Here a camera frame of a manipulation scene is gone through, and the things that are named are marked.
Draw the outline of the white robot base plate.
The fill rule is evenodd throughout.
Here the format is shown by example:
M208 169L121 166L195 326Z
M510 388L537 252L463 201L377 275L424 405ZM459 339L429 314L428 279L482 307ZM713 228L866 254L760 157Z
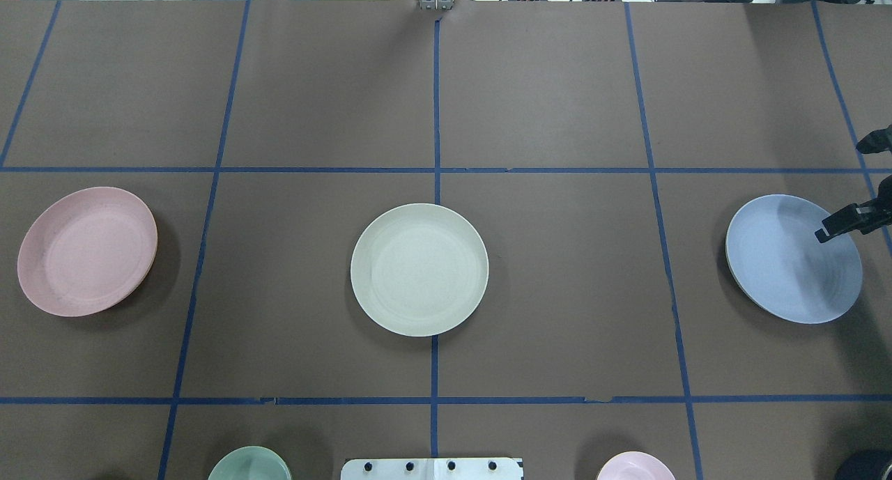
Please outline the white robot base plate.
M356 458L341 479L523 479L521 458Z

